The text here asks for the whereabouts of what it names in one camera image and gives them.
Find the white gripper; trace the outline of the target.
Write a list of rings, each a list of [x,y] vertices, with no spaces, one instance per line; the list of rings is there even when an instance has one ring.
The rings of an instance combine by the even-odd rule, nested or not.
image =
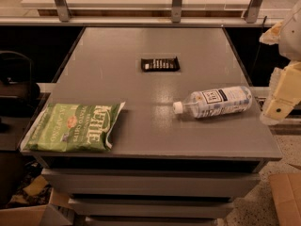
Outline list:
[[[283,69],[274,68],[269,94],[263,104],[260,120],[266,125],[283,121],[301,102],[301,0],[278,22],[264,32],[259,42],[278,44],[279,53],[291,61]]]

